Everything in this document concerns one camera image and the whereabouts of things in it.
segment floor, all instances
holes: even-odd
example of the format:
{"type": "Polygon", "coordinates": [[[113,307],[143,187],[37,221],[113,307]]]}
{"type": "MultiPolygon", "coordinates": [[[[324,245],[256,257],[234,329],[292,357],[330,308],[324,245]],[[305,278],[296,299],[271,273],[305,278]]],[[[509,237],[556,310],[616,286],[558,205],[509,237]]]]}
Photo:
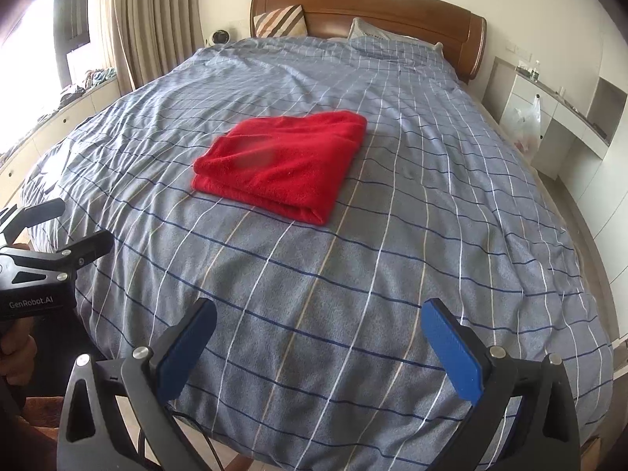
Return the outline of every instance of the floor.
{"type": "MultiPolygon", "coordinates": [[[[567,225],[571,239],[580,252],[582,269],[585,272],[591,294],[597,300],[597,308],[602,326],[613,341],[619,338],[617,316],[613,305],[610,284],[602,265],[602,259],[598,253],[593,237],[580,214],[573,198],[564,184],[558,179],[554,181],[543,174],[539,174],[549,195],[556,203],[564,222],[567,225]]],[[[622,345],[615,349],[615,369],[628,359],[628,349],[622,345]]],[[[620,377],[613,383],[613,395],[610,408],[597,430],[597,435],[602,439],[602,460],[608,450],[617,441],[618,437],[628,423],[628,374],[620,377]]]]}
{"type": "MultiPolygon", "coordinates": [[[[131,436],[131,440],[134,445],[136,445],[137,449],[137,436],[139,435],[139,425],[137,424],[137,420],[133,415],[133,410],[131,409],[131,404],[129,403],[129,399],[126,397],[117,397],[118,407],[120,407],[120,412],[122,413],[122,417],[124,422],[126,423],[127,431],[131,436]]],[[[187,436],[189,441],[192,443],[192,446],[199,452],[199,455],[203,458],[203,460],[207,463],[207,465],[214,471],[217,471],[219,466],[212,454],[209,446],[205,442],[205,439],[197,430],[190,428],[189,426],[179,422],[177,423],[183,430],[184,434],[187,436]]],[[[218,458],[221,460],[221,464],[224,467],[234,459],[237,455],[235,451],[231,448],[226,447],[225,445],[220,444],[219,442],[213,441],[212,444],[216,449],[216,453],[218,454],[218,458]]],[[[156,462],[155,456],[151,451],[148,444],[146,445],[146,456],[151,459],[153,462],[156,462]]],[[[281,471],[278,467],[271,466],[269,464],[265,464],[264,462],[255,461],[250,466],[249,471],[281,471]]]]}

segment curtain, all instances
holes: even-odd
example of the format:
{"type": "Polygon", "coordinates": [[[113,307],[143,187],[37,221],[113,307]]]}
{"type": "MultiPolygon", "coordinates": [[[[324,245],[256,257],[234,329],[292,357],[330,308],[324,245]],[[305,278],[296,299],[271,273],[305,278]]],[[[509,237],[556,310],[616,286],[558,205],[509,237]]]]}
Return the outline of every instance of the curtain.
{"type": "Polygon", "coordinates": [[[103,67],[125,94],[170,72],[203,46],[199,0],[88,0],[103,67]]]}

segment gray pillow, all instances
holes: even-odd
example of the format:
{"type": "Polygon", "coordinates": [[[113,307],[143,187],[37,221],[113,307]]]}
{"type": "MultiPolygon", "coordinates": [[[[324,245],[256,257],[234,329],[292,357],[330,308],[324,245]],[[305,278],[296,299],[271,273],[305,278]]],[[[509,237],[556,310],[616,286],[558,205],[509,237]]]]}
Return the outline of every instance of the gray pillow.
{"type": "Polygon", "coordinates": [[[425,40],[415,39],[414,37],[393,34],[392,32],[387,32],[386,30],[382,30],[381,28],[367,23],[360,17],[354,17],[353,23],[351,23],[351,30],[349,31],[348,38],[351,40],[356,37],[363,36],[375,37],[378,39],[400,40],[401,42],[409,42],[411,44],[420,44],[422,46],[429,47],[433,51],[438,51],[441,54],[443,52],[443,45],[441,42],[431,44],[429,42],[425,42],[425,40]]]}

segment plastic bag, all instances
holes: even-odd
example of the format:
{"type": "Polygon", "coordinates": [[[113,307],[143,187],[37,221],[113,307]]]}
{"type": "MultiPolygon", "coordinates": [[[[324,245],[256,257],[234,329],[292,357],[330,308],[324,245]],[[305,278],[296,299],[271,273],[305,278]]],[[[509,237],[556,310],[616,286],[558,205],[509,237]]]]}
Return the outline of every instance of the plastic bag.
{"type": "Polygon", "coordinates": [[[513,144],[528,162],[532,161],[541,146],[541,99],[537,95],[529,109],[517,111],[517,121],[510,131],[513,144]]]}

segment bed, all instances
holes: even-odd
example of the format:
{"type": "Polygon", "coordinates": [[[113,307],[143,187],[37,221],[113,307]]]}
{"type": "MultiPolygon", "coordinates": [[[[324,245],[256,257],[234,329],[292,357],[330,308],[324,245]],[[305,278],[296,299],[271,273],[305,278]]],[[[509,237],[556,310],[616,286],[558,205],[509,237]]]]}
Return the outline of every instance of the bed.
{"type": "Polygon", "coordinates": [[[37,249],[115,235],[77,280],[95,343],[127,356],[208,297],[218,328],[179,410],[285,469],[420,469],[469,408],[418,329],[422,302],[440,297],[487,345],[560,354],[586,440],[610,402],[612,354],[561,218],[460,84],[479,68],[485,20],[437,0],[252,0],[251,16],[293,4],[310,37],[201,49],[28,176],[24,203],[68,207],[31,230],[37,249]],[[326,40],[355,16],[440,41],[444,56],[326,40]],[[190,189],[193,161],[237,122],[332,109],[369,123],[326,226],[190,189]]]}

